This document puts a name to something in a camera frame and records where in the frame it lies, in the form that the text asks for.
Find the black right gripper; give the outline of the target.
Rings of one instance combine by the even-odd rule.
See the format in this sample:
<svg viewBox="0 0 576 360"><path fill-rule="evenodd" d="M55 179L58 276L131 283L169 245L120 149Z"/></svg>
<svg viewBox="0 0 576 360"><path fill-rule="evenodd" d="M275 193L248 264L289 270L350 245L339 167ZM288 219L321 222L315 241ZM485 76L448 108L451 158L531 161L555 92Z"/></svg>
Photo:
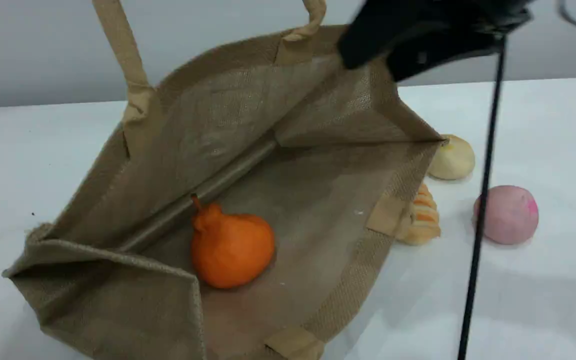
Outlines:
<svg viewBox="0 0 576 360"><path fill-rule="evenodd" d="M419 38L387 56L394 82L448 63L496 54L501 39L532 20L531 0L366 0L338 40L345 69L358 69L418 25ZM476 34L427 34L458 30Z"/></svg>

